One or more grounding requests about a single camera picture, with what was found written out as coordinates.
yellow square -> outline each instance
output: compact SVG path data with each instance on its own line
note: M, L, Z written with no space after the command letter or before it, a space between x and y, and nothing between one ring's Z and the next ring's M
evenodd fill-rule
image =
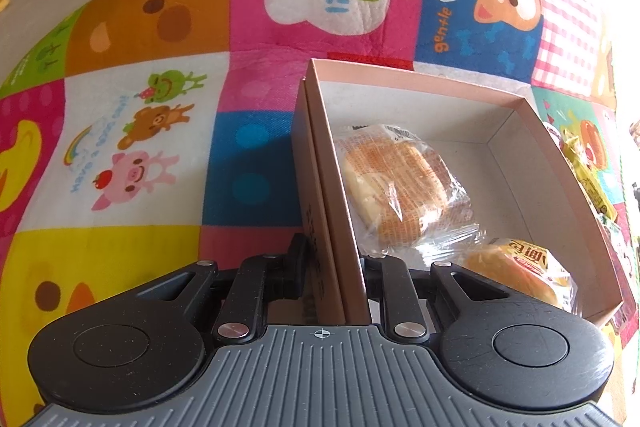
M22 425L42 404L27 367L29 344L41 328L194 263L199 237L200 227L17 233L0 280L0 403L6 427Z

barcode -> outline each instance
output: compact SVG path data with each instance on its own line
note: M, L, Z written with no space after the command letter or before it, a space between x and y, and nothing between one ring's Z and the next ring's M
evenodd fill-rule
M400 129L399 127L391 127L390 125L385 125L385 129L397 134L398 136L408 138L409 140L415 140L415 136L413 134L411 134L409 131L405 131L404 129Z

blue dot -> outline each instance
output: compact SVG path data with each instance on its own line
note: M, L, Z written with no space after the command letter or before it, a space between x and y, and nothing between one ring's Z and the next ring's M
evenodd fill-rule
M232 191L236 200L244 204L260 204L269 199L271 188L261 174L246 172L233 181Z
M248 123L236 131L236 143L244 149L255 149L269 141L269 131L257 123Z

colorful play mat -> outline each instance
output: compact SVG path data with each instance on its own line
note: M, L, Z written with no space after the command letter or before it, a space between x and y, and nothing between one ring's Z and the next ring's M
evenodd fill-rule
M0 87L2 423L42 406L26 354L47 323L198 258L225 269L286 249L312 57L526 96L580 136L629 241L611 56L587 0L90 1ZM613 257L624 345L635 267Z

yellow snack wrapper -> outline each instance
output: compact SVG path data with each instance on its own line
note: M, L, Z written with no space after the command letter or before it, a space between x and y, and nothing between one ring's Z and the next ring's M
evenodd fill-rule
M575 177L584 187L587 196L591 200L591 203L595 206L596 210L610 220L615 221L618 217L618 211L607 198L607 195L602 190L600 182L594 176L593 172L587 167L586 163L580 158L581 151L580 139L572 133L564 132L564 143L562 144L562 154L569 160L574 168Z
M577 313L577 285L546 248L519 239L494 239L466 251L456 262L509 288Z

